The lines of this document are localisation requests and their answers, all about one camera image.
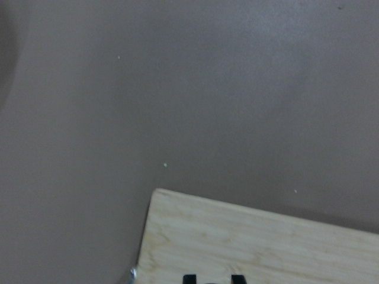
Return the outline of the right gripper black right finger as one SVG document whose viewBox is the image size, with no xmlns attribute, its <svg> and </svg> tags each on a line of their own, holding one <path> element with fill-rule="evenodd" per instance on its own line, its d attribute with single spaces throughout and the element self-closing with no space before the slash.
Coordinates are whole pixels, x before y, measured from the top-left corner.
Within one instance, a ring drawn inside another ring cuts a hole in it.
<svg viewBox="0 0 379 284">
<path fill-rule="evenodd" d="M 231 284 L 247 284 L 244 275 L 231 275 Z"/>
</svg>

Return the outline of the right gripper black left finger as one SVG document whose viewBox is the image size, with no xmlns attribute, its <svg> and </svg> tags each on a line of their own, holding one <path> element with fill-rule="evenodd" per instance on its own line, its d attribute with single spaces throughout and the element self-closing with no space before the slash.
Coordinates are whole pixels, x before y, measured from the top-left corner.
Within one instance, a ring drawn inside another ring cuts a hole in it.
<svg viewBox="0 0 379 284">
<path fill-rule="evenodd" d="M 197 275 L 183 275 L 182 284 L 197 284 Z"/>
</svg>

